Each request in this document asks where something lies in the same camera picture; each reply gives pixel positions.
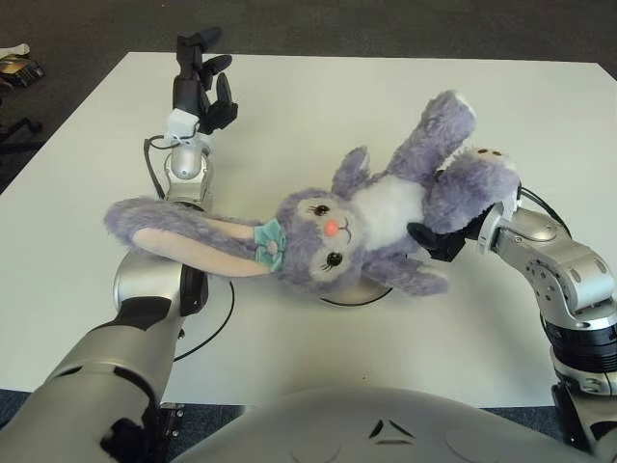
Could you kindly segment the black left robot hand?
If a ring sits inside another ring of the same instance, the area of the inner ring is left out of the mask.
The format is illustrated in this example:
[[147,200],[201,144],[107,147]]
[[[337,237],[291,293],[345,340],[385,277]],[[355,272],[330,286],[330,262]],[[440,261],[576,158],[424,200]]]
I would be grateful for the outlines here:
[[175,57],[179,74],[174,78],[173,108],[197,116],[199,132],[210,135],[237,118],[238,104],[232,100],[225,70],[231,65],[228,54],[206,61],[202,55],[222,36],[220,27],[209,27],[176,38]]

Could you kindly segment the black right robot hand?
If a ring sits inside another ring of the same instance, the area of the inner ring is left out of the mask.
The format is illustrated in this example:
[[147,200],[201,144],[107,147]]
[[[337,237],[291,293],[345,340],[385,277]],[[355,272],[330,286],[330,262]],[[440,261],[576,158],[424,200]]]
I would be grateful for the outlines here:
[[420,223],[409,223],[407,232],[411,238],[428,252],[431,259],[452,262],[466,245],[468,240],[476,241],[483,224],[477,217],[463,229],[444,234],[435,233]]

